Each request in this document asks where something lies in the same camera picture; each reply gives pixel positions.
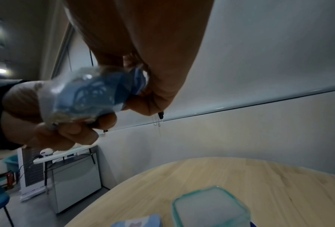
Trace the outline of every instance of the transparent plastic wrapper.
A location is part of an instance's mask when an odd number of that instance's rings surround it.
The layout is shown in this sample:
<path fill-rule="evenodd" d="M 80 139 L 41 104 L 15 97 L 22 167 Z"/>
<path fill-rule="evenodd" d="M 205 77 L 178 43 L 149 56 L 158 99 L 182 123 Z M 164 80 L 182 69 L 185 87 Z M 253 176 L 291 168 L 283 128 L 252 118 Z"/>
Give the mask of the transparent plastic wrapper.
<path fill-rule="evenodd" d="M 49 126 L 96 118 L 122 110 L 147 78 L 139 68 L 86 67 L 48 81 L 38 92 L 40 113 Z"/>
<path fill-rule="evenodd" d="M 252 227 L 250 211 L 219 187 L 193 191 L 172 203 L 175 227 Z"/>

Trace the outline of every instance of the wrapped food item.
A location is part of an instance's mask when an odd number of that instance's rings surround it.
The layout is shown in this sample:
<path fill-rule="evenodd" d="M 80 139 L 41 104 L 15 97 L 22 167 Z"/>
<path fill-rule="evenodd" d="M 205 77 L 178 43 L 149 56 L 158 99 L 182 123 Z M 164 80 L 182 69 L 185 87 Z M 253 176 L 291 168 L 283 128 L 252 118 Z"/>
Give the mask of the wrapped food item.
<path fill-rule="evenodd" d="M 147 78 L 139 68 L 86 67 L 48 81 L 38 92 L 40 113 L 48 125 L 96 118 L 122 110 Z"/>

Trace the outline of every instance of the teal rim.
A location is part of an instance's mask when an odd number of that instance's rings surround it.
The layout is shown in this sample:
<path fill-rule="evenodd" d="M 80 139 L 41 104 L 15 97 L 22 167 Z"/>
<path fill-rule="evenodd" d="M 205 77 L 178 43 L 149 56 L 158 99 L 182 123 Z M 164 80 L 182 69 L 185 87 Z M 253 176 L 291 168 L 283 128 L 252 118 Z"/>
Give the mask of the teal rim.
<path fill-rule="evenodd" d="M 181 221 L 181 218 L 177 212 L 177 209 L 176 209 L 176 205 L 175 205 L 175 202 L 179 199 L 182 199 L 184 197 L 188 197 L 188 196 L 192 196 L 192 195 L 195 195 L 197 193 L 200 193 L 202 191 L 208 191 L 208 190 L 212 190 L 212 189 L 219 189 L 223 192 L 225 192 L 228 196 L 230 196 L 232 199 L 234 199 L 236 202 L 237 202 L 237 205 L 239 205 L 243 210 L 247 211 L 248 213 L 248 219 L 251 219 L 251 215 L 250 215 L 250 211 L 249 209 L 247 208 L 246 205 L 244 205 L 241 201 L 239 201 L 234 195 L 232 195 L 231 193 L 229 193 L 228 191 L 226 191 L 225 189 L 223 188 L 220 188 L 218 186 L 213 186 L 213 187 L 210 187 L 210 188 L 206 188 L 206 189 L 201 189 L 201 190 L 197 190 L 197 191 L 192 191 L 190 193 L 187 193 L 187 194 L 184 194 L 176 199 L 174 199 L 172 201 L 172 215 L 173 215 L 173 218 L 174 218 L 174 221 L 176 223 L 176 226 L 177 227 L 183 227 L 183 224 L 182 224 L 182 221 Z M 219 226 L 225 226 L 225 225 L 228 225 L 228 224 L 233 224 L 234 222 L 238 222 L 238 219 L 237 220 L 229 220 L 227 222 L 224 222 L 224 223 L 221 223 L 221 224 L 218 224 L 214 227 L 219 227 Z"/>

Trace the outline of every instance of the ceiling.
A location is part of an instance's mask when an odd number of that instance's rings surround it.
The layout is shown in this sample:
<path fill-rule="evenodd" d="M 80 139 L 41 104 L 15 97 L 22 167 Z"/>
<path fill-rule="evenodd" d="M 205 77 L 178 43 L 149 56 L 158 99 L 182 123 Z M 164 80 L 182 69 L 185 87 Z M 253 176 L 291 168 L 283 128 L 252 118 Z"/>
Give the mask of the ceiling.
<path fill-rule="evenodd" d="M 7 65 L 8 79 L 38 79 L 48 4 L 0 0 L 0 62 Z"/>

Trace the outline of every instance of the blue packet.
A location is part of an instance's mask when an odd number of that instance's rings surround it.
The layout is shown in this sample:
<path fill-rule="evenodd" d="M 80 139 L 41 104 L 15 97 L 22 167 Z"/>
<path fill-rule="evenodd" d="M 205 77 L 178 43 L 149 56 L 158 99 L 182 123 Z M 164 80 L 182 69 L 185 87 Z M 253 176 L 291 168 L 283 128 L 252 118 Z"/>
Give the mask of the blue packet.
<path fill-rule="evenodd" d="M 111 227 L 162 227 L 160 215 L 153 214 L 147 217 L 115 222 Z"/>
<path fill-rule="evenodd" d="M 122 110 L 129 96 L 138 95 L 146 84 L 139 68 L 81 68 L 46 82 L 38 92 L 40 113 L 47 125 L 91 123 Z"/>

